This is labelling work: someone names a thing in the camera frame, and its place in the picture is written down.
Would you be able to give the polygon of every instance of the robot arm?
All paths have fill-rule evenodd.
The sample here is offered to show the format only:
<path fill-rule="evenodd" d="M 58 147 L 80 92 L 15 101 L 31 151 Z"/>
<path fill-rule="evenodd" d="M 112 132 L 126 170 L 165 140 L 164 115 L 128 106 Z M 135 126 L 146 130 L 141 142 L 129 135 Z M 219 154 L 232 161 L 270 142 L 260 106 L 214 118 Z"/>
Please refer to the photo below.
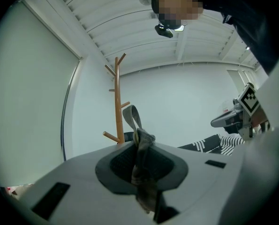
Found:
<path fill-rule="evenodd" d="M 233 99 L 234 108 L 211 121 L 214 128 L 225 128 L 228 133 L 239 133 L 243 140 L 253 137 L 251 117 L 260 106 L 255 88 L 248 83 L 238 98 Z"/>

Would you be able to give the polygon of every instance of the black slot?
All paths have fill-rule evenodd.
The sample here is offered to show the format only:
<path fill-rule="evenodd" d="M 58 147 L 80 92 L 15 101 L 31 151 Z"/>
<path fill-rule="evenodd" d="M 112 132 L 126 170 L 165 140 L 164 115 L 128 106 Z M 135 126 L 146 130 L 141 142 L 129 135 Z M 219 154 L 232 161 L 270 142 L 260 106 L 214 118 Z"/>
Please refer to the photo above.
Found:
<path fill-rule="evenodd" d="M 213 160 L 208 160 L 205 163 L 208 165 L 211 165 L 211 166 L 219 167 L 219 168 L 224 168 L 226 166 L 225 163 L 221 163 L 221 162 L 217 162 L 217 161 L 213 161 Z"/>
<path fill-rule="evenodd" d="M 48 220 L 70 185 L 57 182 L 32 209 L 37 215 Z"/>
<path fill-rule="evenodd" d="M 174 216 L 176 216 L 178 214 L 179 214 L 179 212 L 175 208 L 168 207 L 166 205 L 162 192 L 158 192 L 156 208 L 155 208 L 155 215 L 154 215 L 153 220 L 157 224 L 160 224 L 160 223 L 163 223 L 163 222 L 173 218 Z"/>

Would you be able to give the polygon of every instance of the white wall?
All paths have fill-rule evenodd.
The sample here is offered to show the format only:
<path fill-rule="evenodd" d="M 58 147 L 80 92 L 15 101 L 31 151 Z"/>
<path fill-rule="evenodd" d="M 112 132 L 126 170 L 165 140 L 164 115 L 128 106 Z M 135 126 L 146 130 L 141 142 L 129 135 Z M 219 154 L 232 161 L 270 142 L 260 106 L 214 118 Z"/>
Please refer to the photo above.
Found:
<path fill-rule="evenodd" d="M 268 75 L 266 74 L 262 66 L 260 66 L 260 68 L 255 72 L 255 75 L 259 87 L 261 87 L 264 84 L 264 82 L 268 79 Z"/>
<path fill-rule="evenodd" d="M 222 114 L 225 101 L 232 104 L 238 96 L 227 69 L 238 66 L 185 64 L 132 73 L 121 78 L 121 99 L 138 108 L 143 128 L 159 143 L 179 147 L 225 135 L 210 122 Z M 124 121 L 124 132 L 128 131 Z"/>
<path fill-rule="evenodd" d="M 22 3 L 0 22 L 0 186 L 33 183 L 63 162 L 60 122 L 78 63 Z"/>
<path fill-rule="evenodd" d="M 67 159 L 116 144 L 103 136 L 104 131 L 116 136 L 114 94 L 108 91 L 114 88 L 114 83 L 104 65 L 89 56 L 80 62 L 74 80 L 75 92 L 71 90 L 68 97 L 68 106 L 72 106 L 75 97 L 72 136 L 69 137 L 69 131 L 64 134 Z"/>

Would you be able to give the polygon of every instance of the wooden coat rack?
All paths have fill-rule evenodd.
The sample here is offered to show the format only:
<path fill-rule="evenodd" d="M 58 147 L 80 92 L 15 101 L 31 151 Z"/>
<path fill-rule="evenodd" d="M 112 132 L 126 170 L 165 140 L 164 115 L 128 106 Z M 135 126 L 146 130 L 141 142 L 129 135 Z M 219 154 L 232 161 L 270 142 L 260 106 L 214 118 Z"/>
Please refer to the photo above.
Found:
<path fill-rule="evenodd" d="M 124 53 L 119 60 L 118 57 L 115 58 L 115 72 L 108 66 L 105 65 L 107 70 L 115 77 L 114 80 L 114 89 L 109 89 L 110 92 L 114 92 L 115 97 L 115 119 L 116 119 L 116 131 L 117 131 L 117 137 L 111 135 L 108 132 L 103 132 L 103 135 L 105 137 L 110 138 L 111 140 L 117 142 L 118 144 L 122 144 L 125 142 L 124 138 L 124 130 L 122 127 L 122 113 L 121 109 L 125 106 L 128 106 L 130 102 L 126 102 L 124 104 L 121 104 L 121 88 L 120 88 L 120 64 L 122 60 L 125 58 L 126 54 Z"/>

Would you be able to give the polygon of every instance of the dark jacket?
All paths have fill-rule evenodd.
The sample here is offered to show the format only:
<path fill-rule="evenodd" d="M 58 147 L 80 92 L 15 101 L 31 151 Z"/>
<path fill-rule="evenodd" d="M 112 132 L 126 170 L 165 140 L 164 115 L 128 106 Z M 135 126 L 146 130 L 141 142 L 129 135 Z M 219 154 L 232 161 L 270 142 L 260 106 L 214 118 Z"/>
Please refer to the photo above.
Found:
<path fill-rule="evenodd" d="M 269 74 L 279 59 L 279 0 L 201 0 L 220 12 Z"/>

